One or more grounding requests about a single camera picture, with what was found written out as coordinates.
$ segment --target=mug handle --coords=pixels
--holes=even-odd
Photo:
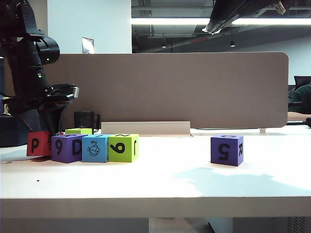
[[[94,114],[94,132],[96,133],[99,129],[99,124],[101,122],[101,115]]]

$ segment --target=lime green cube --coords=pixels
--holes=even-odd
[[[90,128],[76,128],[65,130],[65,134],[93,134]]]
[[[138,158],[139,134],[115,134],[108,137],[108,161],[131,163]]]

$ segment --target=purple cube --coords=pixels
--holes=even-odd
[[[243,162],[243,136],[216,135],[210,142],[211,163],[238,166]]]
[[[72,163],[82,160],[82,137],[86,134],[65,134],[52,137],[52,160]]]

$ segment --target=desk divider panel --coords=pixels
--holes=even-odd
[[[61,54],[44,69],[49,84],[80,88],[64,128],[73,127],[74,111],[87,110],[101,121],[190,121],[192,128],[287,122],[288,57],[281,52]]]

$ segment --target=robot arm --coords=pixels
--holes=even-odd
[[[78,97],[72,84],[49,85],[43,65],[56,62],[58,44],[37,29],[34,12],[27,0],[0,0],[0,50],[8,60],[15,97],[6,99],[9,112],[30,131],[39,131],[38,114],[56,135],[61,113]]]
[[[265,7],[273,5],[281,15],[285,14],[292,0],[216,0],[208,25],[204,32],[216,34],[234,20],[243,18]]]

